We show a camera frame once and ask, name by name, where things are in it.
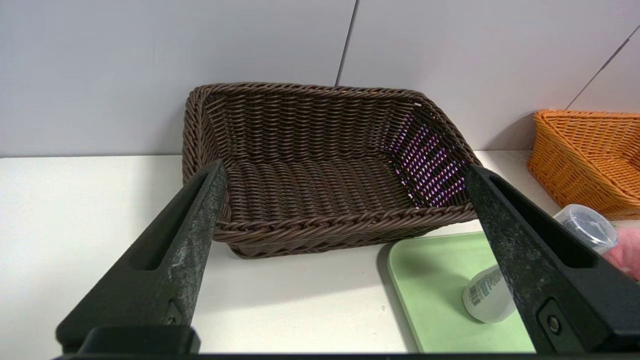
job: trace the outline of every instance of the plastic lid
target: plastic lid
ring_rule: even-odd
[[[578,204],[567,205],[554,218],[578,236],[585,245],[601,254],[618,244],[618,235],[613,225],[591,208]]]

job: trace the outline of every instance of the plastic bottle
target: plastic bottle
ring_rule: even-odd
[[[462,301],[471,316],[486,323],[501,322],[516,309],[498,264],[471,279],[462,291]]]

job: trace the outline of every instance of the pink cloth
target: pink cloth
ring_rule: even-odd
[[[603,257],[635,281],[640,280],[640,229],[619,227],[618,246]]]

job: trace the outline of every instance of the white table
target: white table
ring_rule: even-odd
[[[529,175],[529,152],[476,154],[546,212],[559,210]],[[3,357],[58,355],[57,324],[180,187],[180,156],[0,159]],[[480,230],[476,220],[429,235]],[[243,260],[214,243],[192,323],[201,351],[415,351],[389,248]]]

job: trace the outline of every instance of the basket rim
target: basket rim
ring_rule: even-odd
[[[326,85],[302,85],[296,83],[265,83],[265,82],[240,82],[240,83],[213,83],[208,85],[200,85],[193,89],[192,92],[200,92],[206,90],[206,95],[215,92],[238,94],[243,92],[252,93],[280,93],[286,94],[292,91],[309,92],[309,94],[323,93],[327,96],[344,96],[349,94],[354,97],[375,96],[378,98],[396,98],[396,99],[424,99],[428,101],[426,95],[422,92],[401,88],[364,88],[353,86],[326,86]]]
[[[291,232],[310,239],[324,238],[335,235],[347,236],[373,231],[450,224],[453,218],[458,218],[457,222],[465,222],[476,219],[477,215],[473,205],[469,202],[464,206],[394,211],[378,210],[341,217],[314,217],[299,220],[253,222],[253,224],[251,222],[219,222],[216,241],[238,243],[242,246],[260,246],[265,243],[263,239],[267,237],[266,243],[268,244],[286,243],[290,241],[287,239],[287,235]]]
[[[597,167],[582,151],[578,150],[569,139],[567,139],[564,134],[553,124],[548,117],[561,117],[566,119],[584,119],[584,120],[598,120],[598,119],[609,119],[609,120],[637,120],[640,122],[640,113],[608,113],[608,112],[599,112],[599,111],[575,111],[575,110],[539,110],[534,114],[534,120],[537,124],[543,124],[547,128],[549,128],[553,134],[556,136],[558,140],[560,140],[561,144],[566,147],[566,149],[573,153],[574,158],[581,162],[590,172],[597,175],[594,177],[594,180],[605,184],[611,188],[617,190],[616,195],[620,201],[626,202],[631,206],[640,206],[640,194],[630,193],[626,189],[622,188],[616,181],[611,178],[607,172],[602,171],[599,167]]]

